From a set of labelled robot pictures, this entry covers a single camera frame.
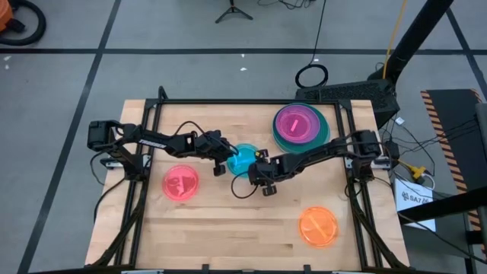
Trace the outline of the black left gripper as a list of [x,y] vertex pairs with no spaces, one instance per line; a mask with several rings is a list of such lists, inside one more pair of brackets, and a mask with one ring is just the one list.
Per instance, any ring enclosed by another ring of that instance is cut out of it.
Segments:
[[227,159],[240,154],[239,150],[221,135],[220,130],[204,132],[195,138],[193,144],[196,149],[195,157],[215,162],[213,174],[216,177],[225,174],[226,168],[223,163]]

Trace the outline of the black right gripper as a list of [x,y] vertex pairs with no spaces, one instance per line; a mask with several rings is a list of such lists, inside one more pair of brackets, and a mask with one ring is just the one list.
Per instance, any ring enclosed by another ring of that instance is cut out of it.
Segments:
[[264,196],[271,196],[277,193],[275,183],[284,180],[283,174],[279,173],[277,160],[269,160],[268,150],[257,150],[253,153],[255,161],[248,167],[248,178],[250,184],[261,187]]

